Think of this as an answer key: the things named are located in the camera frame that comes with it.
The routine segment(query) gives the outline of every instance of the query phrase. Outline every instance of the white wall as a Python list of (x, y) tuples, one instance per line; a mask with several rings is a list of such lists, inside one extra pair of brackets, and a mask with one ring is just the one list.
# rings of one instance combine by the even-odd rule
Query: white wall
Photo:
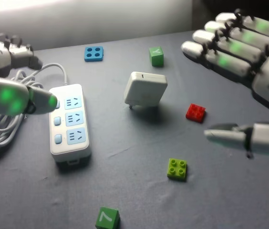
[(191, 29), (192, 0), (0, 0), (0, 32), (34, 49)]

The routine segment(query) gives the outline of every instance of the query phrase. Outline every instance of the lime green building block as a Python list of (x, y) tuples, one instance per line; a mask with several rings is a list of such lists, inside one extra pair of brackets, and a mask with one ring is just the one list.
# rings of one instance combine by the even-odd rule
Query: lime green building block
[(170, 158), (167, 176), (173, 179), (184, 180), (186, 178), (186, 161)]
[(149, 59), (154, 67), (162, 67), (164, 64), (164, 55), (160, 46), (149, 48)]
[(95, 227), (98, 229), (116, 229), (120, 220), (119, 211), (101, 207)]

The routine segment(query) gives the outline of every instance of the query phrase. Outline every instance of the gray tablecloth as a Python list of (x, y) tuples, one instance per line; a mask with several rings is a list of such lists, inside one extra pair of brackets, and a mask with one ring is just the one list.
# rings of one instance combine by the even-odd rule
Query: gray tablecloth
[[(121, 229), (269, 229), (269, 156), (248, 160), (203, 135), (213, 124), (269, 121), (269, 110), (248, 88), (183, 56), (180, 45), (191, 36), (100, 43), (102, 62), (85, 62), (85, 46), (36, 52), (82, 85), (92, 157), (59, 169), (48, 115), (28, 115), (0, 157), (0, 229), (92, 229), (100, 206), (120, 210)], [(163, 49), (163, 68), (150, 64), (154, 46)], [(167, 77), (158, 112), (124, 104), (132, 71)], [(63, 78), (50, 68), (37, 81), (50, 89)], [(191, 103), (207, 109), (203, 124), (185, 118)], [(166, 177), (170, 157), (187, 161), (186, 183)]]

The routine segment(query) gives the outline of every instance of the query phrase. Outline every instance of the blue building block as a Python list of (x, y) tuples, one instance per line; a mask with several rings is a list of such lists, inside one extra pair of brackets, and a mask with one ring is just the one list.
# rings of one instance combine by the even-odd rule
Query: blue building block
[(104, 56), (102, 46), (92, 46), (85, 48), (85, 61), (102, 61)]

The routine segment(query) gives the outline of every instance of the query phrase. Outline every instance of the power strip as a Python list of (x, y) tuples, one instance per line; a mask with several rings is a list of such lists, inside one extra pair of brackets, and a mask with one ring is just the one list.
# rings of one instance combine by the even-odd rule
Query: power strip
[(91, 154), (83, 89), (79, 84), (50, 89), (58, 100), (50, 113), (50, 148), (56, 162), (78, 164)]

